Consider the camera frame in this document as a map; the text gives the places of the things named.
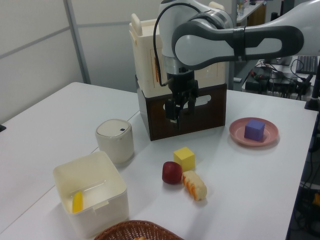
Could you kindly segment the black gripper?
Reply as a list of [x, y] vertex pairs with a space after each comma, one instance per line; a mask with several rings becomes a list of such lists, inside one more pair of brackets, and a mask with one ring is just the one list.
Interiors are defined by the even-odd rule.
[[165, 100], [165, 117], [173, 124], [175, 129], [180, 129], [180, 107], [187, 103], [189, 114], [195, 113], [196, 101], [199, 96], [198, 81], [195, 72], [188, 71], [182, 74], [167, 73], [168, 87], [172, 98]]

